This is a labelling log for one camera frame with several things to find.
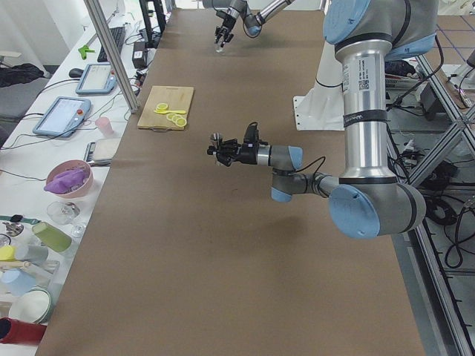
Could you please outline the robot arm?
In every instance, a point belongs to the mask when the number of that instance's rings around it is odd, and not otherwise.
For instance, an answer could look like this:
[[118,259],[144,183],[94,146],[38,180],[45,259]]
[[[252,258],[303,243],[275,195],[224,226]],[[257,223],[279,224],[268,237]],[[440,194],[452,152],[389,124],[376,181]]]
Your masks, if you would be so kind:
[[234,37],[234,27],[238,19],[242,20],[244,33],[251,39],[261,34],[262,27],[283,9],[290,6],[293,1],[276,0],[271,1],[262,10],[253,13],[248,1],[202,1],[205,8],[211,8],[215,15],[222,20],[222,23],[215,28],[214,43],[219,49],[230,43]]
[[208,154],[222,165],[271,167],[275,201],[311,193],[327,198],[332,221],[348,237],[370,239],[416,228],[426,213],[425,200],[387,165],[384,65],[432,48],[438,6],[437,1],[330,4],[323,32],[342,66],[346,163],[340,177],[306,174],[301,148],[264,142],[256,122],[248,125],[242,142],[213,134]]

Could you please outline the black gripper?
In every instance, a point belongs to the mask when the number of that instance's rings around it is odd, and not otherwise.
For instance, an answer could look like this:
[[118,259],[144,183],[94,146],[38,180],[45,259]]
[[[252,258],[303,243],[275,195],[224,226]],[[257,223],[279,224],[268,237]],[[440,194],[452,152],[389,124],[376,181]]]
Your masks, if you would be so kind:
[[[223,20],[222,25],[220,27],[217,26],[214,32],[215,41],[218,42],[222,37],[222,29],[232,30],[235,26],[236,18],[232,14],[229,14],[223,10],[217,10],[216,16]],[[230,43],[233,37],[234,34],[232,32],[227,33],[224,36],[224,42]]]
[[[259,144],[243,143],[238,148],[237,139],[223,140],[217,153],[218,161],[221,165],[230,166],[233,162],[240,162],[247,165],[257,165]],[[206,153],[212,155],[212,149],[208,147]]]

